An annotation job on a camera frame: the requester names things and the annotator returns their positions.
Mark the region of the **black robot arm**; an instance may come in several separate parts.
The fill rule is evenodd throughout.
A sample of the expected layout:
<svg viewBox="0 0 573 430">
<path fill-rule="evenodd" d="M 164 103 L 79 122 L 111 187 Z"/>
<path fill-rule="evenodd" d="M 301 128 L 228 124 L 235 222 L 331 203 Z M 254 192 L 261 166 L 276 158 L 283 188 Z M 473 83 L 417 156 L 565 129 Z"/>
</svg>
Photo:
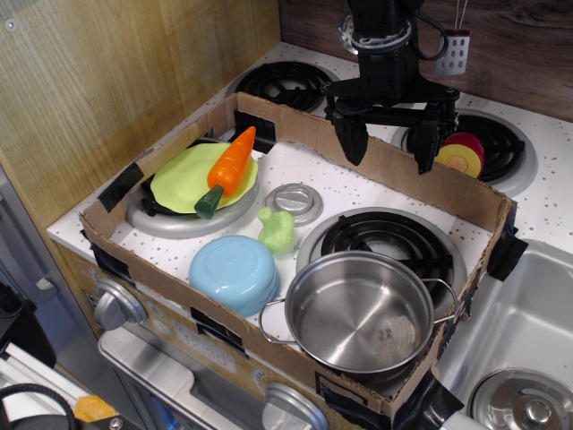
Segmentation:
<svg viewBox="0 0 573 430">
<path fill-rule="evenodd" d="M 419 64 L 430 57 L 419 47 L 418 24 L 443 28 L 419 1 L 351 1 L 348 6 L 359 75 L 321 87 L 326 117 L 346 159 L 355 166 L 362 162 L 369 124 L 408 127 L 415 132 L 418 172 L 429 172 L 445 138 L 457 129 L 460 93 L 421 75 Z"/>
</svg>

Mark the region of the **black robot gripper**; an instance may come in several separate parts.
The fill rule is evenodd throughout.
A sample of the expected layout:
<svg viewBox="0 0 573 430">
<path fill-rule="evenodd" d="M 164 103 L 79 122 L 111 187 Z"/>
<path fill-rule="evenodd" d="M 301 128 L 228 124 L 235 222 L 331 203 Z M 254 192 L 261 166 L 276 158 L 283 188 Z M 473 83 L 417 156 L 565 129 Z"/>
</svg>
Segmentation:
<svg viewBox="0 0 573 430">
<path fill-rule="evenodd" d="M 410 126 L 418 174 L 430 172 L 445 139 L 457 130 L 460 92 L 424 78 L 408 44 L 386 52 L 361 49 L 358 65 L 357 78 L 321 88 L 346 159 L 354 166 L 362 162 L 366 124 Z"/>
</svg>

